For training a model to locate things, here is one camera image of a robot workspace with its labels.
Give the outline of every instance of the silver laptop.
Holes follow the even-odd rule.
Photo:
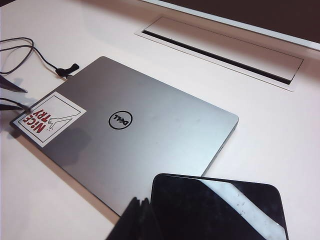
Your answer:
[[[11,124],[121,215],[159,173],[201,176],[238,117],[100,57]]]

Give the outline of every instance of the nice try sticker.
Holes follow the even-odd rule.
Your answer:
[[[44,147],[85,112],[55,91],[34,106],[30,113],[22,115],[13,123],[39,146]]]

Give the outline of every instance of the dell logo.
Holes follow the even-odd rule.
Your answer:
[[[132,122],[132,115],[128,111],[117,111],[109,117],[109,125],[113,129],[125,129]]]

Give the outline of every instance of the desk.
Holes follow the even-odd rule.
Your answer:
[[[290,92],[134,34],[163,14],[217,24],[136,0],[17,0],[1,8],[1,39],[30,37],[62,68],[106,56],[237,114],[206,177],[274,185],[289,239],[319,238],[320,52],[286,43],[304,57]],[[11,69],[23,54],[2,54],[1,67]],[[63,83],[36,54],[7,78],[28,93],[1,95],[29,105]],[[118,217],[12,131],[17,114],[1,113],[2,239],[105,239]]]

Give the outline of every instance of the black tablet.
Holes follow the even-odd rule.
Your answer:
[[[163,173],[151,206],[165,240],[288,240],[280,194],[269,184]]]

